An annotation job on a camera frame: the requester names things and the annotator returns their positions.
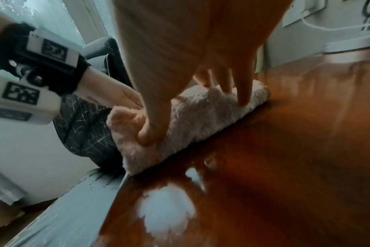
beige microfiber cloth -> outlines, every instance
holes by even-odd
[[[231,95],[224,94],[218,87],[207,90],[197,85],[187,89],[172,100],[172,118],[166,137],[150,147],[140,146],[136,139],[146,120],[145,111],[114,107],[107,125],[123,155],[125,170],[135,175],[161,163],[189,144],[205,140],[235,123],[270,96],[268,88],[256,80],[246,107],[238,106],[236,93],[236,88]]]

wooden table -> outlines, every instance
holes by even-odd
[[[257,79],[269,102],[130,178],[96,246],[370,246],[370,49]]]

hand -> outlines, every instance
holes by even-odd
[[[135,90],[91,67],[82,76],[74,94],[90,103],[109,108],[116,105],[143,108],[140,95]]]

black label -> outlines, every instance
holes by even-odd
[[[8,82],[2,98],[30,105],[37,105],[40,91],[14,82]]]
[[[28,112],[0,108],[0,118],[26,122],[30,119],[31,116],[32,114]]]
[[[41,48],[41,53],[43,55],[66,62],[67,51],[67,47],[64,47],[63,45],[59,45],[58,43],[52,42],[48,39],[43,40],[43,47]]]

electrical outlet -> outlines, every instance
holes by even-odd
[[[283,27],[299,21],[303,15],[306,17],[324,8],[326,0],[294,0],[283,17]]]

